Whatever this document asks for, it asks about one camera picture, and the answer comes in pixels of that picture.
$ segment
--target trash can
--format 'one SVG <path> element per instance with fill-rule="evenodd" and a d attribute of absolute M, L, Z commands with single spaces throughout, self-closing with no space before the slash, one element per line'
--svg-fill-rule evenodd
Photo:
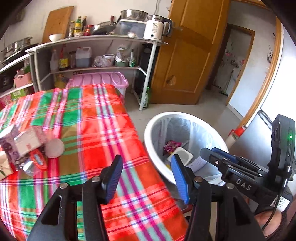
<path fill-rule="evenodd" d="M 144 145 L 158 171 L 174 184 L 176 182 L 173 173 L 164 164 L 163 147 L 169 140 L 187 142 L 183 148 L 193 155 L 192 160 L 200 158 L 200 150 L 204 147 L 217 147 L 229 152 L 218 132 L 195 116 L 181 112 L 164 112 L 154 116 L 145 128 Z M 218 168 L 208 162 L 195 175 L 203 177 L 211 184 L 221 182 L 222 176 Z"/>

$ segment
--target blue gripper pad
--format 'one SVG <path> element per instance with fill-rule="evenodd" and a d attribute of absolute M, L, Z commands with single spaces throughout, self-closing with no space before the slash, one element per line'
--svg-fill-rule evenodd
<path fill-rule="evenodd" d="M 237 159 L 236 159 L 235 156 L 233 156 L 233 155 L 231 155 L 231 154 L 229 154 L 229 153 L 227 153 L 227 152 L 225 152 L 225 151 L 222 151 L 222 150 L 220 150 L 220 149 L 217 148 L 217 147 L 214 147 L 214 148 L 212 149 L 212 151 L 213 151 L 213 152 L 216 152 L 216 153 L 218 153 L 218 154 L 220 154 L 221 156 L 223 156 L 223 157 L 225 157 L 225 158 L 227 158 L 227 159 L 230 160 L 231 162 L 238 164 L 238 161 L 237 161 Z"/>
<path fill-rule="evenodd" d="M 106 185 L 105 200 L 107 201 L 107 203 L 113 198 L 115 194 L 122 169 L 123 169 L 122 157 L 120 155 L 116 155 L 116 157 L 114 158 L 114 161 L 110 166 L 110 170 L 109 170 L 110 172 L 108 172 L 108 174 L 111 174 L 111 177 L 109 178 Z"/>
<path fill-rule="evenodd" d="M 170 160 L 170 167 L 172 169 L 177 189 L 179 192 L 179 195 L 181 199 L 184 201 L 185 204 L 188 204 L 190 201 L 189 193 L 188 193 L 188 183 L 186 182 L 186 179 L 184 177 L 184 174 L 182 173 L 180 163 L 177 162 L 177 158 L 179 158 L 178 155 L 173 155 L 171 160 Z"/>

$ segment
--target screw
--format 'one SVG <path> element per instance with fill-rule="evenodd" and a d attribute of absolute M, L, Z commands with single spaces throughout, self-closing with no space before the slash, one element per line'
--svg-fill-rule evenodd
<path fill-rule="evenodd" d="M 100 177 L 95 176 L 95 177 L 93 177 L 91 180 L 92 180 L 93 183 L 97 183 L 97 182 L 99 182 L 101 179 L 100 179 Z"/>
<path fill-rule="evenodd" d="M 194 181 L 195 181 L 196 183 L 201 183 L 201 182 L 202 182 L 202 177 L 200 177 L 200 176 L 196 176 L 196 177 L 194 178 Z"/>
<path fill-rule="evenodd" d="M 227 183 L 227 184 L 226 184 L 226 187 L 227 187 L 228 189 L 233 189 L 233 188 L 234 188 L 234 185 L 233 185 L 232 183 Z"/>
<path fill-rule="evenodd" d="M 67 186 L 68 186 L 68 183 L 62 183 L 62 184 L 60 185 L 60 188 L 61 188 L 61 189 L 65 189 Z"/>

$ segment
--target jug handle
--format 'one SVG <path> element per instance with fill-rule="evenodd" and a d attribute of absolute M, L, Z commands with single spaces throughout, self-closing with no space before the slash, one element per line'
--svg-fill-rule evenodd
<path fill-rule="evenodd" d="M 172 31 L 173 22 L 169 18 L 164 18 L 163 22 L 167 22 L 169 23 L 169 25 L 168 25 L 168 32 L 163 34 L 162 36 L 168 36 Z"/>

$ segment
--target tablecloth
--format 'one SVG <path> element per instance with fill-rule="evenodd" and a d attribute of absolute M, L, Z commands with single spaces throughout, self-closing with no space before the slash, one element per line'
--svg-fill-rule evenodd
<path fill-rule="evenodd" d="M 102 206 L 113 240 L 182 240 L 187 222 L 149 160 L 135 127 L 112 85 L 53 89 L 20 98 L 0 112 L 0 128 L 43 126 L 65 144 L 59 158 L 34 178 L 14 172 L 0 181 L 0 217 L 17 240 L 25 240 L 60 183 L 86 182 L 116 154 L 123 171 L 114 198 Z M 79 239 L 84 240 L 81 203 Z"/>

